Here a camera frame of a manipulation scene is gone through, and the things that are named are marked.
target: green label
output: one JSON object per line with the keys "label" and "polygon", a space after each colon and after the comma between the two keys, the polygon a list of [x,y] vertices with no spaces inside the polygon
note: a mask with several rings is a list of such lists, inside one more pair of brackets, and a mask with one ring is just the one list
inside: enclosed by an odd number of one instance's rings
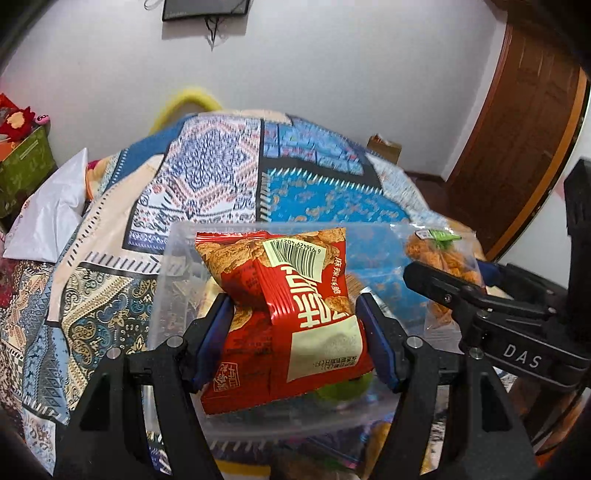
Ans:
{"label": "green label", "polygon": [[421,240],[435,240],[436,242],[451,242],[452,240],[461,240],[462,237],[447,230],[418,230],[417,237]]}
{"label": "green label", "polygon": [[461,240],[462,237],[455,233],[448,232],[446,230],[429,230],[433,239],[437,242],[449,242],[451,240]]}

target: barcode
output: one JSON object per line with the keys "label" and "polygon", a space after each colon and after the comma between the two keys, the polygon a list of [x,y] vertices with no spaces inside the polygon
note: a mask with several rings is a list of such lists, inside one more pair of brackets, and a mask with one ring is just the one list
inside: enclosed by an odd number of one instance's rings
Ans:
{"label": "barcode", "polygon": [[305,278],[322,281],[326,248],[294,238],[273,238],[263,242],[272,267],[289,264]]}

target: blue patterned blanket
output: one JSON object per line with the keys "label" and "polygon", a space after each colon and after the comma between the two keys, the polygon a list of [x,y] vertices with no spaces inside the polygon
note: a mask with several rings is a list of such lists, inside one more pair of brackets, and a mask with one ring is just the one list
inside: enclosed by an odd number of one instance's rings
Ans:
{"label": "blue patterned blanket", "polygon": [[[58,263],[22,262],[0,317],[0,401],[50,472],[106,350],[145,348],[174,222],[446,222],[397,166],[281,113],[192,116],[107,162]],[[395,295],[386,277],[366,280]]]}

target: green ball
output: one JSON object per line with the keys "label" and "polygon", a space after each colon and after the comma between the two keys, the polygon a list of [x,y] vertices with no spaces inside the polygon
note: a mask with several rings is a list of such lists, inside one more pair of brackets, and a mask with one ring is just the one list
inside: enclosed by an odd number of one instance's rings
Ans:
{"label": "green ball", "polygon": [[316,393],[320,398],[328,401],[354,400],[367,391],[373,377],[374,374],[369,372],[352,380],[325,385],[316,390]]}

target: red stuffed toy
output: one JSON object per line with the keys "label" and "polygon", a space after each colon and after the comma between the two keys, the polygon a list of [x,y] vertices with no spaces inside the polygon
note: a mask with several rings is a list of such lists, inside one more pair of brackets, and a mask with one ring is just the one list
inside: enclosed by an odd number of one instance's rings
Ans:
{"label": "red stuffed toy", "polygon": [[31,112],[31,107],[13,110],[0,125],[0,134],[7,135],[13,142],[23,140],[31,133],[33,120],[35,112]]}

